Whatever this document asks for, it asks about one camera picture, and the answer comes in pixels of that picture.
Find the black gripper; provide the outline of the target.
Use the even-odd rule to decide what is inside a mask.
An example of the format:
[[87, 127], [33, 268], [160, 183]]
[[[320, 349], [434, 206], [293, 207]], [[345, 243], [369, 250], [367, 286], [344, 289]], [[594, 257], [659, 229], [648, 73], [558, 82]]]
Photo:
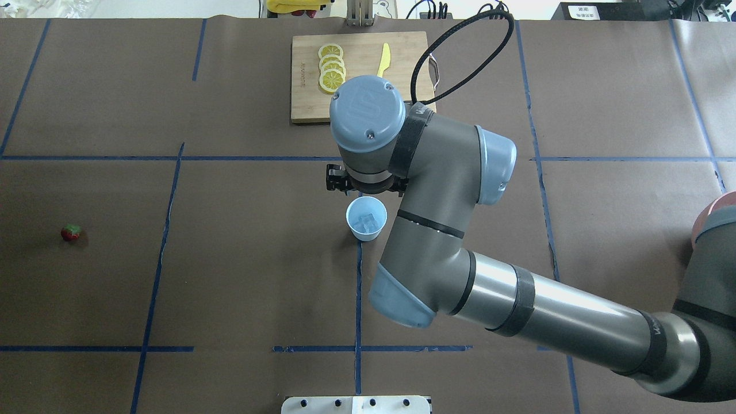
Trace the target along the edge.
[[352, 188], [362, 192], [363, 194], [381, 194], [385, 191], [397, 192], [398, 196], [402, 196], [407, 190], [408, 180], [402, 178], [388, 178], [378, 183], [366, 183], [358, 181], [355, 178], [349, 179]]

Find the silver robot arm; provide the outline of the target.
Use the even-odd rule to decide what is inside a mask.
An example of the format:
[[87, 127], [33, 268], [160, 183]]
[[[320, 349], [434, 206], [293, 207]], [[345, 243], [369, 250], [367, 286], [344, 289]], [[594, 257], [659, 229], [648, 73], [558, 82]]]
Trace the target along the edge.
[[647, 313], [468, 251], [476, 205], [500, 200], [517, 160], [504, 136], [408, 105], [384, 78], [349, 79], [329, 103], [348, 182], [403, 199], [370, 303], [405, 327], [445, 313], [691, 403], [734, 399], [734, 192], [703, 210], [670, 312]]

